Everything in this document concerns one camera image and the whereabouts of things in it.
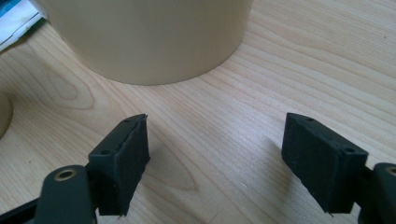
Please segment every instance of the wooden table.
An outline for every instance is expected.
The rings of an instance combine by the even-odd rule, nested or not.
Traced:
[[[148,114],[151,161],[128,217],[100,223],[357,223],[324,214],[280,156],[285,117],[313,117],[396,162],[396,2],[257,0],[243,43],[213,71],[162,86],[96,75],[44,23],[0,53],[14,117],[0,141],[0,213]]]

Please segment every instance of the beige cylindrical object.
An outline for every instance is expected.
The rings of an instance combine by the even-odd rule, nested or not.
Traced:
[[[6,133],[12,119],[12,103],[0,92],[0,139]]]
[[[132,84],[199,76],[238,47],[252,0],[31,0],[99,75]]]

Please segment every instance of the small hole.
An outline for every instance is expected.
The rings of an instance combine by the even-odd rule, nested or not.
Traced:
[[[110,151],[109,150],[103,150],[103,151],[100,152],[100,154],[108,155],[108,154],[110,154]]]
[[[64,181],[67,179],[70,179],[71,177],[75,176],[77,171],[75,169],[67,169],[67,170],[62,170],[55,176],[56,181]]]
[[[396,176],[396,166],[389,166],[389,167],[387,167],[387,171],[388,171],[388,173],[390,173],[391,175]]]
[[[348,153],[353,153],[353,152],[355,152],[355,149],[347,147],[346,149],[344,149],[344,151],[348,152]]]

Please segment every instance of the black plastic jaw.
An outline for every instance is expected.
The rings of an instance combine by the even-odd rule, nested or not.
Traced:
[[[101,216],[126,215],[149,162],[146,115],[123,120],[90,153],[92,195]]]
[[[282,158],[328,213],[361,207],[360,224],[396,220],[396,165],[365,167],[368,153],[314,119],[288,113]]]

